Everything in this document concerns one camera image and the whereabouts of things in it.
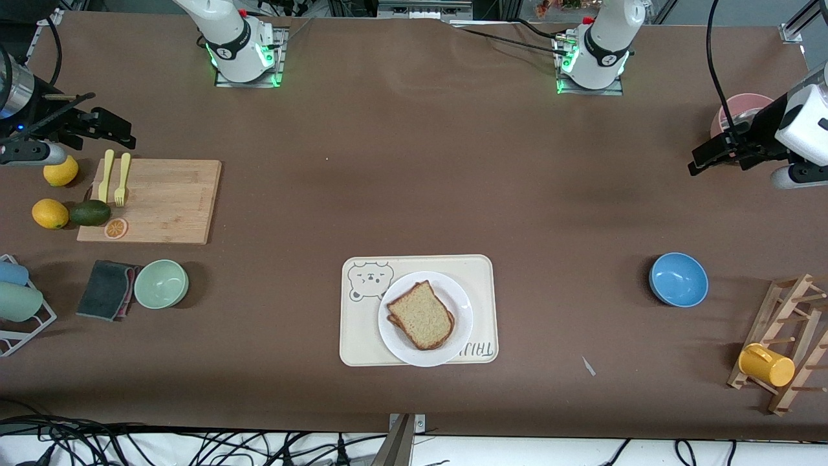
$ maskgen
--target wooden cutting board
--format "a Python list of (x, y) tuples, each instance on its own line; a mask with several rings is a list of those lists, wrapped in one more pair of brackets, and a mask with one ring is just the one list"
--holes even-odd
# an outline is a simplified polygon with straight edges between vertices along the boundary
[[(129, 224), (127, 234), (118, 240), (109, 240), (102, 226), (81, 226), (78, 241), (207, 244), (221, 176), (220, 161), (133, 158), (124, 207), (115, 206), (120, 176), (121, 160), (116, 158), (109, 178), (107, 203), (112, 207), (113, 218), (121, 217)], [(92, 183), (91, 199), (98, 198), (98, 186), (103, 179), (101, 159)]]

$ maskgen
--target yellow lemon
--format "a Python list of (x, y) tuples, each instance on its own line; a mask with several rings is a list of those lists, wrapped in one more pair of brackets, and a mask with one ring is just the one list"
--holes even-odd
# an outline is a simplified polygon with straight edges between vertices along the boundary
[(54, 199), (41, 199), (31, 208), (31, 218), (43, 228), (59, 230), (69, 222), (69, 210)]
[(66, 186), (78, 176), (78, 163), (71, 155), (66, 156), (65, 162), (60, 165), (46, 165), (43, 167), (43, 177), (52, 186)]

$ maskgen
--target bear illustration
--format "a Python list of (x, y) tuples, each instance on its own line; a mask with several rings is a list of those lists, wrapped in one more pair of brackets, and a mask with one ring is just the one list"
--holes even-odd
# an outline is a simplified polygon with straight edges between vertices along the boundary
[(351, 291), (348, 293), (354, 302), (362, 301), (366, 296), (381, 298), (391, 285), (394, 269), (388, 262), (356, 262), (348, 270)]

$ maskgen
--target toast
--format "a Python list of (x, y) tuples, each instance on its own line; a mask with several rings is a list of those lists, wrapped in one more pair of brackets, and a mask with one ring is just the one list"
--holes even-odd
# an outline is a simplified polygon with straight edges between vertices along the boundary
[(399, 327), (419, 350), (441, 347), (455, 329), (455, 316), (437, 298), (428, 280), (388, 303), (388, 312), (388, 321)]

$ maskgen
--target blue bowl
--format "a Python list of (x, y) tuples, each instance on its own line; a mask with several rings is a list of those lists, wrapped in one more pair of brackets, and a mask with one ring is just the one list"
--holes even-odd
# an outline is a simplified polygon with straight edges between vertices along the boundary
[(699, 261), (687, 254), (671, 252), (652, 265), (650, 288), (671, 306), (692, 308), (707, 296), (707, 274)]

